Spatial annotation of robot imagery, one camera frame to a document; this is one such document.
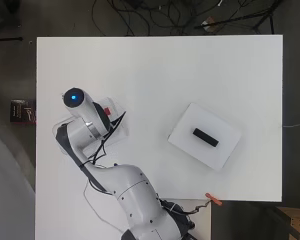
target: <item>red sticker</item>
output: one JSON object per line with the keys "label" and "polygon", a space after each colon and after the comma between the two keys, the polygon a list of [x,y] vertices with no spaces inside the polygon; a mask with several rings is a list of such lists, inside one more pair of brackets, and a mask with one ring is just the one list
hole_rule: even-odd
{"label": "red sticker", "polygon": [[111,115],[110,109],[109,108],[105,108],[103,109],[104,112],[107,114],[107,116]]}

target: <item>gray floor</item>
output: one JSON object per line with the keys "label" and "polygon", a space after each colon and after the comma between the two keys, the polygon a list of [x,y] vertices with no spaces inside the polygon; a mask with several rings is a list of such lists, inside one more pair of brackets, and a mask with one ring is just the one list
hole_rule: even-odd
{"label": "gray floor", "polygon": [[[155,6],[163,0],[146,1]],[[214,5],[216,0],[205,0],[202,10]],[[237,16],[259,11],[272,1],[257,0],[249,7],[240,10]],[[100,36],[100,32],[91,21],[93,0],[23,0],[18,13],[21,27],[0,28],[0,37],[22,36],[23,42],[0,43],[0,119],[11,128],[35,165],[35,126],[14,126],[9,123],[9,104],[11,99],[33,99],[36,96],[36,37],[38,36]],[[200,24],[206,17],[216,20],[228,19],[238,9],[236,0],[225,0],[223,5],[197,19]],[[147,19],[148,13],[142,12]],[[98,0],[95,7],[95,20],[108,36],[124,36],[126,26],[120,17],[109,7],[107,1]],[[170,25],[161,15],[154,15],[158,23]],[[276,33],[284,35],[284,71],[283,71],[283,122],[285,125],[300,123],[300,0],[285,0],[274,15]],[[244,24],[253,24],[249,20]],[[146,26],[138,16],[131,15],[131,27],[136,36],[146,35]],[[266,21],[260,28],[262,34],[269,34]],[[192,30],[189,35],[206,34],[202,30]],[[218,35],[254,34],[253,31],[239,28],[237,25],[224,27]],[[162,29],[151,24],[151,35],[170,35],[169,29]],[[300,208],[300,127],[284,129],[283,132],[283,203],[282,205]],[[253,228],[265,220],[258,220],[258,212],[246,203],[228,202],[221,209],[213,208],[212,239],[248,238]],[[273,225],[271,231],[278,229]],[[282,239],[280,233],[269,235]]]}

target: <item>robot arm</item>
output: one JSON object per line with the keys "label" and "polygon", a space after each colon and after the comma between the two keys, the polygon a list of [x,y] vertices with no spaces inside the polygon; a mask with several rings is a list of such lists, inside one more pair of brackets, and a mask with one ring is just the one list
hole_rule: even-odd
{"label": "robot arm", "polygon": [[110,121],[102,107],[93,103],[88,94],[80,89],[70,89],[64,95],[64,103],[77,118],[60,126],[56,139],[101,192],[110,193],[118,200],[130,226],[122,240],[177,240],[194,227],[186,216],[176,216],[161,206],[149,179],[138,167],[94,166],[84,155],[83,149],[108,134]]}

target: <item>white table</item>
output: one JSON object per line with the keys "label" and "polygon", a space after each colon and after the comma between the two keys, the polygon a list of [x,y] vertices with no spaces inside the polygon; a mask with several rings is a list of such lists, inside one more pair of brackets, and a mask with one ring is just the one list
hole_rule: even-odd
{"label": "white table", "polygon": [[[68,114],[62,93],[72,87],[96,101],[112,97],[127,110],[129,137],[102,163],[139,166],[160,197],[204,199],[210,192],[220,199],[281,200],[281,36],[39,38],[37,61],[37,240],[120,239],[85,202],[86,178],[52,135]],[[167,141],[191,102],[242,131],[220,172]],[[87,196],[125,230],[115,199],[91,189]],[[196,217],[200,239],[210,238],[209,217],[209,209]]]}

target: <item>white box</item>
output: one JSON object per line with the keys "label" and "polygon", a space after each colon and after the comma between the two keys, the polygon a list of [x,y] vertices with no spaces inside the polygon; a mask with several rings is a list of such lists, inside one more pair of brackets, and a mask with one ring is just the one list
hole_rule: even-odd
{"label": "white box", "polygon": [[[213,147],[193,134],[198,128],[219,143]],[[241,138],[240,131],[213,113],[191,103],[168,141],[214,170],[220,170]]]}

